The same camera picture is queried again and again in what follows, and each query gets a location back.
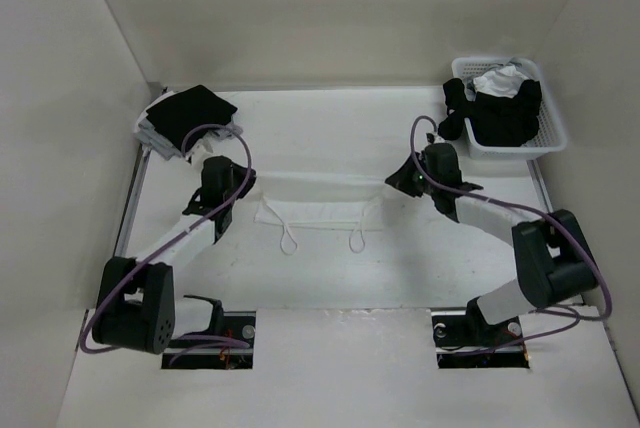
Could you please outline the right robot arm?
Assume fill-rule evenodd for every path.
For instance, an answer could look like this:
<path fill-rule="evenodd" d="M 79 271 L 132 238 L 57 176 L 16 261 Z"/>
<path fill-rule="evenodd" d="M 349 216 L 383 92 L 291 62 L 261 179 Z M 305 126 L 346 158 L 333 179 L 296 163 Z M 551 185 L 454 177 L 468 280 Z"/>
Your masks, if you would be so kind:
<path fill-rule="evenodd" d="M 457 152 L 448 143 L 412 153 L 385 183 L 412 198 L 428 196 L 439 214 L 513 250 L 515 278 L 470 300 L 463 315 L 437 322 L 434 338 L 439 345 L 487 346 L 517 317 L 546 311 L 600 284 L 571 212 L 545 213 L 481 195 L 481 186 L 463 180 Z"/>

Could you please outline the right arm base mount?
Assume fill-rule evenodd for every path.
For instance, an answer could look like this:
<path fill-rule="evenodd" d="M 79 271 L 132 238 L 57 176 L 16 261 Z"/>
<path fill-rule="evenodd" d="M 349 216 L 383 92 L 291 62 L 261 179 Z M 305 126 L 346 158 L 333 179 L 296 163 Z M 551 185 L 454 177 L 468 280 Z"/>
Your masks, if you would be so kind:
<path fill-rule="evenodd" d="M 490 325 L 473 301 L 432 311 L 431 322 L 440 369 L 529 368 L 518 317 Z"/>

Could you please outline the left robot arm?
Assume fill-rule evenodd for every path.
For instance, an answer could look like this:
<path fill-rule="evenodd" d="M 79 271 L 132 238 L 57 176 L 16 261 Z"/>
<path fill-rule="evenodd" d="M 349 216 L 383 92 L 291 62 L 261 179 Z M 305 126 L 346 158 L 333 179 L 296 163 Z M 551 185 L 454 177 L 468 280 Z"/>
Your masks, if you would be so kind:
<path fill-rule="evenodd" d="M 114 256 L 105 265 L 96 311 L 82 335 L 106 351 L 129 349 L 161 354 L 173 341 L 210 347 L 224 342 L 220 301 L 176 293 L 178 275 L 216 244 L 233 220 L 234 203 L 256 182 L 256 171 L 224 156 L 203 162 L 200 187 L 179 221 L 157 242 L 132 257 Z"/>

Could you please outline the white tank top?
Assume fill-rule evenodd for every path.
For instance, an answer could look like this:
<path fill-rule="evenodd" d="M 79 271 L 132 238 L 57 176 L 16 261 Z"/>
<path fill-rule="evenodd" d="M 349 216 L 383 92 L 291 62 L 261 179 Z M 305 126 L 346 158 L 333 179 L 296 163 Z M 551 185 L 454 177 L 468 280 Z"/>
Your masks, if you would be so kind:
<path fill-rule="evenodd" d="M 387 202 L 376 178 L 329 173 L 267 172 L 257 178 L 257 224 L 281 228 L 280 249 L 298 250 L 300 229 L 345 231 L 354 253 L 366 247 L 365 234 L 385 228 Z"/>

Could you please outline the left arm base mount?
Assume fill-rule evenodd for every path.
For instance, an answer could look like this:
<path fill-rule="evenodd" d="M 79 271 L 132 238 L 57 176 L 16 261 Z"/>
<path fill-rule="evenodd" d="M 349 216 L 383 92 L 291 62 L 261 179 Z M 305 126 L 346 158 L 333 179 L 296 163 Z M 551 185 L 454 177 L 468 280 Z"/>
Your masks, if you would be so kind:
<path fill-rule="evenodd" d="M 200 296 L 179 300 L 163 370 L 250 370 L 254 365 L 257 314 L 227 311 L 221 301 Z"/>

